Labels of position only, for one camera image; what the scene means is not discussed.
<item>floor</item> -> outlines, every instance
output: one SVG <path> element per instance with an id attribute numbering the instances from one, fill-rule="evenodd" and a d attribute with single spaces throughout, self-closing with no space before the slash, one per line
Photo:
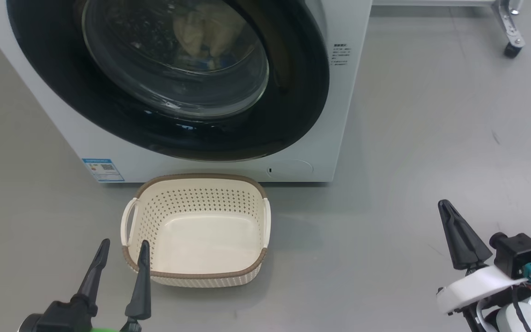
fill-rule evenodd
<path id="1" fill-rule="evenodd" d="M 437 311 L 449 261 L 437 202 L 486 241 L 531 236 L 531 2 L 517 59 L 483 9 L 375 8 L 336 180 L 268 186 L 270 251 L 238 288 L 154 284 L 151 331 L 466 332 Z M 93 181 L 0 53 L 0 331 L 69 300 L 112 240 L 94 324 L 119 329 L 135 274 L 118 224 L 133 185 Z"/>

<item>round black door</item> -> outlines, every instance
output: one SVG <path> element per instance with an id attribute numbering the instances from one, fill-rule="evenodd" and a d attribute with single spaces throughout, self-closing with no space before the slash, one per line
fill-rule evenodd
<path id="1" fill-rule="evenodd" d="M 302 0 L 8 0 L 8 13 L 68 105 L 165 155 L 276 153 L 327 99 L 325 45 Z"/>

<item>front-loading washing machine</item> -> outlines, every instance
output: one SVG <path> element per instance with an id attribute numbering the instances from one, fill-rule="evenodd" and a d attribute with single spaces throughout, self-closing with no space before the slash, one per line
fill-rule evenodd
<path id="1" fill-rule="evenodd" d="M 0 0 L 0 48 L 99 182 L 331 181 L 372 0 Z"/>

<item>laundry basket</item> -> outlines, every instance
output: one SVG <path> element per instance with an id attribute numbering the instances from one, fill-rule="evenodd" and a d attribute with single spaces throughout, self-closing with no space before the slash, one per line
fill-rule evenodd
<path id="1" fill-rule="evenodd" d="M 213 288 L 244 285 L 257 276 L 270 225 L 270 204 L 259 183 L 225 174 L 183 174 L 145 183 L 124 210 L 120 235 L 134 271 L 147 240 L 152 280 Z"/>

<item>metal rack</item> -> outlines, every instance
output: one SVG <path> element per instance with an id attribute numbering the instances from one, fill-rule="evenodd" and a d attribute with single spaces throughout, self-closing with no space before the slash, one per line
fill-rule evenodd
<path id="1" fill-rule="evenodd" d="M 518 15 L 523 0 L 374 0 L 375 6 L 470 6 L 491 7 L 495 19 L 505 32 L 509 43 L 503 54 L 508 58 L 518 56 L 525 46 L 522 34 L 513 22 L 513 15 Z"/>

